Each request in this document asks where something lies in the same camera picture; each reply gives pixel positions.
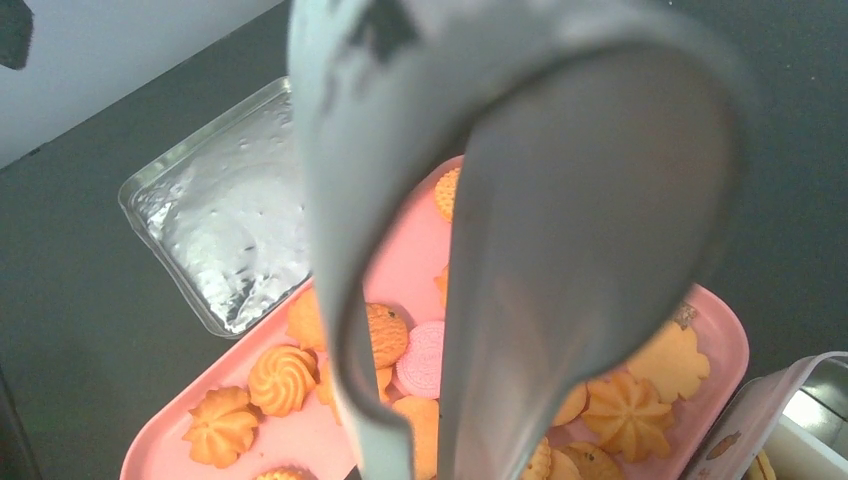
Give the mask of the metal tongs white handle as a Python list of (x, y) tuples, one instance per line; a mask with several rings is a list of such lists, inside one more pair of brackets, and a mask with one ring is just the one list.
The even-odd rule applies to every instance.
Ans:
[(296, 1), (288, 28), (310, 263), (365, 479), (410, 479), (377, 397), (363, 278), (466, 141), (452, 224), (442, 479), (515, 479), (569, 390), (668, 320), (741, 183), (734, 49), (651, 1)]

